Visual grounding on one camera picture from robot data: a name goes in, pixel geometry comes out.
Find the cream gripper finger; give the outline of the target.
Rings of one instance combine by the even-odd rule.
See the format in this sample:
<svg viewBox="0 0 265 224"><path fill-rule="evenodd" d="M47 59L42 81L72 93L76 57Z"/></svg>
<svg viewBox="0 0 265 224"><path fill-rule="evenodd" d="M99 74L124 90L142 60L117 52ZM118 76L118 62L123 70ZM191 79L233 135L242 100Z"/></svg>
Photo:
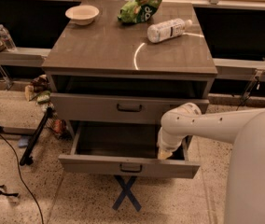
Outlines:
<svg viewBox="0 0 265 224"><path fill-rule="evenodd" d="M172 155L173 155L173 153L170 151L166 151L163 149L160 149L158 151L158 159L159 160L166 160L166 159L170 158Z"/></svg>

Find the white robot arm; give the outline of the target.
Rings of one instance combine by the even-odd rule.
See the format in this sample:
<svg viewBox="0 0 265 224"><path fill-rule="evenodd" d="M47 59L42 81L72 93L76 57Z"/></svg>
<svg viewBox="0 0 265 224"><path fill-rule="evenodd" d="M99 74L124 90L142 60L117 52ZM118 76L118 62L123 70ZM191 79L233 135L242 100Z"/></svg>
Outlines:
<svg viewBox="0 0 265 224"><path fill-rule="evenodd" d="M203 114L186 103L160 124L160 151L177 150L188 135L231 143L224 224L265 224L265 108Z"/></svg>

